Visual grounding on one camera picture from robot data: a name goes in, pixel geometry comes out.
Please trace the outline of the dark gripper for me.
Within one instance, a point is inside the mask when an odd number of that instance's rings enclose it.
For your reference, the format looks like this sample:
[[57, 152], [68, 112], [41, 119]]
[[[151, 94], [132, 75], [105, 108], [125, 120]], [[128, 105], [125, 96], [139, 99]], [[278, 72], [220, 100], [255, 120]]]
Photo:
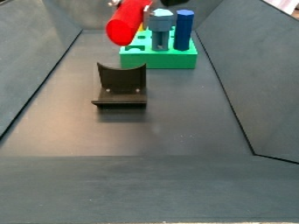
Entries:
[[[179, 4], [185, 4], [189, 2], [189, 0], [160, 0], [163, 6], [165, 7], [171, 7]], [[147, 29], [147, 25], [148, 25], [148, 18], [149, 18], [149, 14], [151, 14], [151, 4], [148, 4], [144, 7], [144, 11], [143, 11], [143, 29]]]

